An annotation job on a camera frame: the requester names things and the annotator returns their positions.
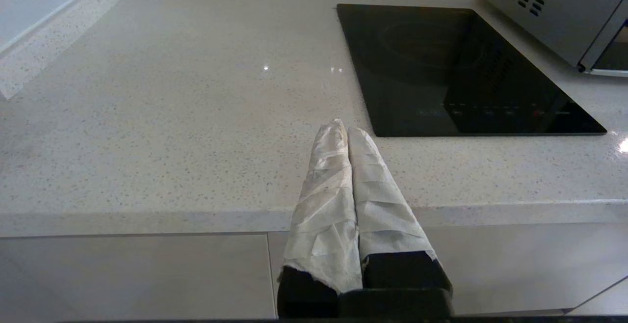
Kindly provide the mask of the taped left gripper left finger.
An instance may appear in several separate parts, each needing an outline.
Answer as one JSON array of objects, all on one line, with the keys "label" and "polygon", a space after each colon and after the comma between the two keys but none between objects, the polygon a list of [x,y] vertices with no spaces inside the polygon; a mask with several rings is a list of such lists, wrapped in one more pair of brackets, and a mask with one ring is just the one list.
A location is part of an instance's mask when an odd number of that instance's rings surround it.
[{"label": "taped left gripper left finger", "polygon": [[340,296],[363,288],[348,136],[340,119],[321,126],[314,139],[278,282],[281,319],[336,317]]}]

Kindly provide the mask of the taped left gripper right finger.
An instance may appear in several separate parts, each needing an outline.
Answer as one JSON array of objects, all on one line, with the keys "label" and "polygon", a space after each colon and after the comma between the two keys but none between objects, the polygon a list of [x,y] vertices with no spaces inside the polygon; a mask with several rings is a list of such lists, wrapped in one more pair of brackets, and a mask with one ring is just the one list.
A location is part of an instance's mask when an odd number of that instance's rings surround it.
[{"label": "taped left gripper right finger", "polygon": [[433,245],[372,137],[350,128],[348,147],[364,287],[451,292]]}]

